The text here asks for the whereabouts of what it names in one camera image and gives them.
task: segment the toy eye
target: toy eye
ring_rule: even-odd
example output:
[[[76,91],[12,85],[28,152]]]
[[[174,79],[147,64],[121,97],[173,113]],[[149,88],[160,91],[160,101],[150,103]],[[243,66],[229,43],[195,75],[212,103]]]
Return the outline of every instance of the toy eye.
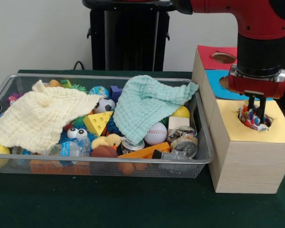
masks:
[[[67,131],[66,135],[69,139],[74,139],[77,137],[77,133],[78,133],[78,130],[72,127]]]
[[[84,137],[87,137],[87,132],[85,129],[79,129],[76,135],[76,138],[82,139]]]

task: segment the light blue towel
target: light blue towel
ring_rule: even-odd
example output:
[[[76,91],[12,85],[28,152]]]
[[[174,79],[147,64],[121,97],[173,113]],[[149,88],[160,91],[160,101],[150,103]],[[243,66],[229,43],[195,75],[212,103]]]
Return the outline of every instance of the light blue towel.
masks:
[[[118,99],[114,122],[124,136],[139,143],[155,123],[184,105],[198,88],[193,82],[171,87],[147,75],[133,77]]]

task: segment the black cable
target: black cable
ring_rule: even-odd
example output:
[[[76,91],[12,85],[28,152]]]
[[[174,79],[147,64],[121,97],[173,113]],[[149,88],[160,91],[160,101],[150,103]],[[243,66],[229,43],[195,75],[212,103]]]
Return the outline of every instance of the black cable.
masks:
[[[85,67],[84,67],[84,65],[82,64],[82,62],[81,62],[81,61],[77,61],[77,62],[75,63],[75,66],[73,67],[73,70],[76,70],[76,67],[77,67],[78,64],[80,64],[82,70],[85,69]]]

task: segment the yellow paper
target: yellow paper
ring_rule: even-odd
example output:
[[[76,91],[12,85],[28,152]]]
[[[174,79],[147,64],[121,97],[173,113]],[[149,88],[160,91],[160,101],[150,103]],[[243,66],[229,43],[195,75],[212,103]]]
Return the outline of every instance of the yellow paper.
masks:
[[[231,141],[285,143],[285,117],[275,101],[266,102],[265,114],[274,121],[268,131],[261,132],[244,126],[238,119],[237,111],[244,101],[217,100],[217,103]]]

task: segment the orange block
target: orange block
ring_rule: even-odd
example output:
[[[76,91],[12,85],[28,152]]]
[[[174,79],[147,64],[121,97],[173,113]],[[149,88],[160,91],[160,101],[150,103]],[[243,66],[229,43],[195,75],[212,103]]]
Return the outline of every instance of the orange block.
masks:
[[[90,175],[89,162],[86,161],[62,166],[59,161],[31,160],[30,169],[34,174]]]
[[[150,146],[139,151],[133,151],[131,153],[126,153],[123,155],[119,155],[119,158],[149,158],[151,159],[155,150],[159,150],[161,152],[170,152],[170,146],[167,142],[163,142],[161,144]]]

